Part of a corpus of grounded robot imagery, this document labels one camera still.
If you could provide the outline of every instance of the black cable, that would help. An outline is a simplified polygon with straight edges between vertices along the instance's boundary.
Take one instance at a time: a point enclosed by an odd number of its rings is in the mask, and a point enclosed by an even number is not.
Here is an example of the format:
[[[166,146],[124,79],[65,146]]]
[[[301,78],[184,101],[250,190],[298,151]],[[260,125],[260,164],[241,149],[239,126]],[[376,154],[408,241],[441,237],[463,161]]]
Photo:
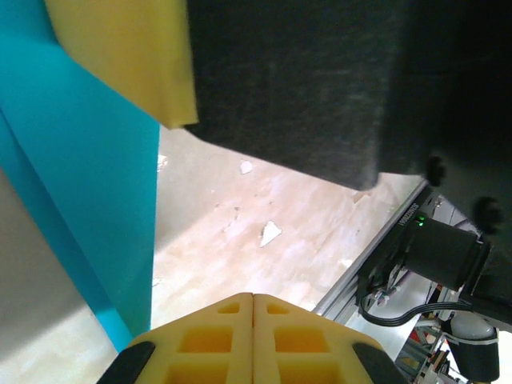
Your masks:
[[[432,312],[433,310],[464,310],[471,311],[471,306],[463,302],[435,302],[431,304],[423,304],[422,306],[416,306],[412,310],[408,310],[402,316],[397,318],[379,318],[369,314],[364,306],[360,307],[361,316],[368,322],[376,324],[378,326],[402,326],[409,320],[411,320],[417,314],[423,314],[425,312]]]

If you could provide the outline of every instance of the teal plastic sheet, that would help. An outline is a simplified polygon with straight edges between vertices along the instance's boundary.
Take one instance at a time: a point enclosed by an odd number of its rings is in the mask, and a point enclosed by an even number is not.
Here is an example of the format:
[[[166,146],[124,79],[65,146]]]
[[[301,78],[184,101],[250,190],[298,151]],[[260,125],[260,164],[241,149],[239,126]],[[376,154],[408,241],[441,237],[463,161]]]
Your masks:
[[[121,350],[150,326],[158,124],[66,55],[42,0],[0,0],[0,50],[0,166]]]

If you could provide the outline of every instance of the yellow plastic part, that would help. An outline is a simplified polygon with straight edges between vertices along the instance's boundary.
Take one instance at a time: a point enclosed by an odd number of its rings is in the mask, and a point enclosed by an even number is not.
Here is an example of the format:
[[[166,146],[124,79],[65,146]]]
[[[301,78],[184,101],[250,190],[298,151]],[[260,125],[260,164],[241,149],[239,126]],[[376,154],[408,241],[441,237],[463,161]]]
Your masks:
[[[45,0],[80,65],[164,126],[198,120],[186,0]]]
[[[372,338],[265,294],[237,294],[152,330],[137,384],[372,384],[352,345]]]
[[[156,348],[137,384],[251,384],[253,295],[237,294],[132,341]]]

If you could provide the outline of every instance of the concrete floor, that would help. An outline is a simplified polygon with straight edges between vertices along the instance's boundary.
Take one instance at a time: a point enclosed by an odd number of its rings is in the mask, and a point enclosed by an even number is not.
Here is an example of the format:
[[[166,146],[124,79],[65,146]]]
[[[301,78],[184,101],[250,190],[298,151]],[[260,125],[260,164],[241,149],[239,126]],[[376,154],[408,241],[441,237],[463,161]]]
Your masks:
[[[160,155],[152,326],[242,291],[312,309],[419,183],[357,192],[184,130]],[[2,172],[0,212],[0,382],[95,382],[114,348]],[[269,221],[282,232],[261,247]]]

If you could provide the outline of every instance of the yellow foam block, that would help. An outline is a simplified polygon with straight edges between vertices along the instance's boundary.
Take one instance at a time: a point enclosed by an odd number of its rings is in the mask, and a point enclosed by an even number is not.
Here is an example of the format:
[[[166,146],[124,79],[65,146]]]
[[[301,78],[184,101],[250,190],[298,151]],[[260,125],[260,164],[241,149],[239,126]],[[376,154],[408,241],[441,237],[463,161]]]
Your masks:
[[[253,295],[237,294],[142,334],[155,344],[137,384],[251,384]]]
[[[197,122],[186,0],[45,0],[80,65],[161,124]]]
[[[372,338],[264,294],[254,296],[254,384],[373,383],[352,347]]]

